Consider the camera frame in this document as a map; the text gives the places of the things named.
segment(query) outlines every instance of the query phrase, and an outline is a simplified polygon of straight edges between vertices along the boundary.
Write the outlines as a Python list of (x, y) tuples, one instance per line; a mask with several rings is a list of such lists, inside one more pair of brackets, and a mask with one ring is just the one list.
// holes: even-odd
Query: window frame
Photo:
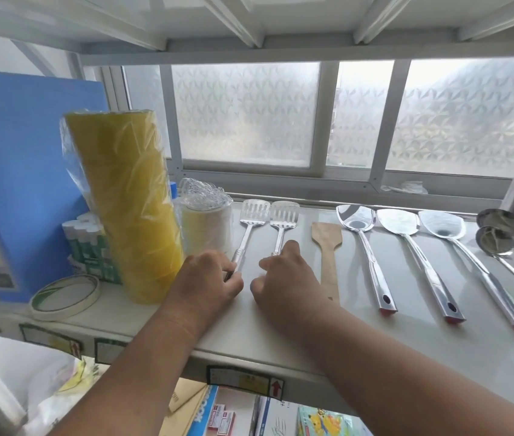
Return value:
[[(235, 59), (238, 59), (236, 62), (283, 62), (279, 58), (271, 58), (270, 52), (263, 53), (263, 58), (252, 58), (251, 61), (245, 61), (247, 54), (243, 51), (232, 53), (238, 54), (238, 58), (233, 58), (229, 55), (227, 58), (224, 58), (226, 61), (221, 62), (234, 63)], [(145, 54), (143, 58), (139, 58), (143, 59), (143, 61), (134, 61), (131, 64), (145, 64), (146, 60), (163, 61), (166, 58), (150, 57), (150, 55)], [(441, 56), (436, 54), (429, 57), (420, 55), (418, 59), (421, 58), (441, 58)], [(105, 58), (102, 58), (100, 55), (95, 59), (101, 60)], [(170, 59), (175, 59), (175, 63), (183, 62), (179, 58), (168, 58), (168, 60)], [(342, 61), (359, 59), (361, 58), (343, 58)], [(169, 174), (176, 182), (180, 181), (183, 177), (195, 177), (199, 180), (216, 183), (226, 190), (230, 190), (231, 193), (239, 195), (251, 194), (269, 197), (293, 197), (312, 201), (330, 200), (333, 202), (349, 201), (360, 203), (368, 201), (369, 198), (372, 202), (385, 202), (384, 205), (387, 205), (388, 202), (394, 202), (397, 205), (404, 206), (405, 202), (409, 202), (409, 206), (422, 208), (439, 207), (442, 199), (434, 198), (434, 196), (438, 196), (447, 198), (449, 202), (448, 209), (457, 212), (469, 212), (472, 209), (498, 206), (511, 183), (509, 178), (386, 169), (393, 134), (398, 122), (398, 112), (400, 111), (406, 79), (412, 61), (413, 58), (394, 59), (384, 113), (369, 173), (366, 168), (326, 166), (333, 101), (340, 61), (320, 62), (314, 135), (309, 168), (183, 160), (180, 150), (180, 137), (178, 135), (172, 66), (160, 64), (160, 78), (164, 92), (166, 120), (172, 152), (171, 158), (167, 159)], [(205, 61), (202, 57), (198, 58), (198, 60), (193, 58), (193, 61), (186, 60), (186, 63), (189, 64), (216, 62)], [(129, 110), (130, 99), (127, 93), (123, 66), (102, 67), (102, 80), (108, 98), (112, 98), (109, 101), (110, 108), (119, 111)], [(395, 184), (405, 180), (422, 181), (424, 187), (429, 191), (429, 195), (396, 195), (393, 192), (381, 190), (383, 183)]]

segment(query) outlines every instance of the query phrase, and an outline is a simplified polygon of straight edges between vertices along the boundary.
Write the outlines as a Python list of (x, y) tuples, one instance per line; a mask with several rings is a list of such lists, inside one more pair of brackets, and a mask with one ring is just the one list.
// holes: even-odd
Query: frosted glass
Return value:
[(386, 168), (514, 176), (514, 58), (415, 60)]
[(319, 63), (172, 67), (183, 159), (309, 167)]
[(153, 110), (156, 113), (160, 138), (166, 157), (170, 157), (170, 142), (166, 126), (164, 95), (157, 65), (126, 65), (126, 85), (132, 110)]
[(393, 61), (340, 63), (327, 165), (372, 166), (393, 65)]

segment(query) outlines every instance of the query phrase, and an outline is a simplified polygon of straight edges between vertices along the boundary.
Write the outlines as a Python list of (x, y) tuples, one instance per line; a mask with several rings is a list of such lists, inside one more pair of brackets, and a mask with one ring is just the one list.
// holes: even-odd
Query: metal spatula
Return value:
[[(247, 243), (249, 242), (251, 230), (254, 226), (265, 225), (265, 222), (269, 216), (270, 206), (271, 204), (269, 202), (260, 199), (248, 199), (243, 202), (243, 206), (241, 207), (240, 222), (243, 225), (247, 225), (247, 228), (239, 248), (235, 251), (235, 255), (232, 256), (232, 261), (237, 264), (237, 269), (240, 268), (241, 261), (245, 255), (245, 249), (247, 247)], [(231, 278), (231, 276), (232, 272), (228, 272), (224, 278), (224, 281), (227, 281), (229, 278)]]
[(292, 230), (297, 226), (299, 204), (288, 200), (278, 200), (271, 204), (269, 213), (271, 214), (269, 224), (279, 230), (277, 241), (275, 242), (275, 251), (271, 255), (279, 255), (283, 246), (283, 234), (286, 230)]

